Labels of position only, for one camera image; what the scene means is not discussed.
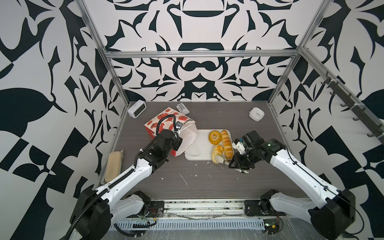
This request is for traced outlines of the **red white paper bag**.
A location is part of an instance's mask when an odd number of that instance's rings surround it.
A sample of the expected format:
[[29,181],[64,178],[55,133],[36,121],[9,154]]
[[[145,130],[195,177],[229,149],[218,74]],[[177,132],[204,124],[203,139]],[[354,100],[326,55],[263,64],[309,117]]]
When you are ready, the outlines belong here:
[[[167,118],[159,124],[159,121],[168,115],[174,115],[176,117],[175,124],[182,125],[179,130],[176,129],[176,127],[174,126],[174,118]],[[157,128],[159,128],[159,132],[161,132],[162,130],[178,132],[179,137],[182,139],[182,143],[177,151],[171,151],[171,154],[174,157],[177,157],[184,153],[187,148],[196,140],[199,134],[196,127],[196,122],[193,119],[170,107],[157,114],[147,123],[145,123],[144,126],[151,138],[154,138],[156,136]]]

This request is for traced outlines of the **fake bagel bread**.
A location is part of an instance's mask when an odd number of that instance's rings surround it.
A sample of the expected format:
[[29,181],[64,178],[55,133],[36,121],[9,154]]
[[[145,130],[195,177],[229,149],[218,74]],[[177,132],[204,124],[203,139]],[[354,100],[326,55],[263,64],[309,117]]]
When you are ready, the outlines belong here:
[[218,145],[222,141],[222,134],[219,131],[211,131],[209,133],[209,142],[212,145]]

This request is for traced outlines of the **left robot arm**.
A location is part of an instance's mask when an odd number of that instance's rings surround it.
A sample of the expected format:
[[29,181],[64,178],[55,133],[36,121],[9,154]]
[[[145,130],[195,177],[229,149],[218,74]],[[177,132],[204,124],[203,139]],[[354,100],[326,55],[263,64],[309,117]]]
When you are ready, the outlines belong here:
[[127,170],[95,190],[91,187],[83,190],[63,238],[68,240],[77,231],[84,240],[100,240],[113,224],[132,215],[145,214],[151,199],[140,191],[127,198],[125,194],[167,162],[170,152],[181,144],[178,132],[162,130],[137,153],[134,164]]

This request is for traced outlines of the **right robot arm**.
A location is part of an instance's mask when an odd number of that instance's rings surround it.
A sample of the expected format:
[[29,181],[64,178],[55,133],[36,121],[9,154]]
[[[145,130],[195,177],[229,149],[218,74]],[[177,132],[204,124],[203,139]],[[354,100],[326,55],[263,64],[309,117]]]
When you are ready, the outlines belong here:
[[309,197],[305,201],[270,190],[257,204],[246,204],[247,216],[285,213],[312,224],[328,240],[336,240],[355,222],[355,195],[320,178],[278,140],[265,141],[256,131],[251,131],[232,142],[229,133],[222,130],[211,132],[209,142],[215,146],[212,152],[214,163],[223,160],[230,169],[247,173],[256,163],[265,161],[284,173]]

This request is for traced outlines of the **long striped fake bread loaf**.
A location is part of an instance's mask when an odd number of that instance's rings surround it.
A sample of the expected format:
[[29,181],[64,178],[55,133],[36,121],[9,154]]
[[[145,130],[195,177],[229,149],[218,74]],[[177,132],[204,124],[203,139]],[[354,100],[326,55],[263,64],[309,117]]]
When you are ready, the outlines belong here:
[[234,156],[232,141],[230,140],[229,134],[226,130],[222,130],[221,135],[225,158],[227,160],[231,160]]

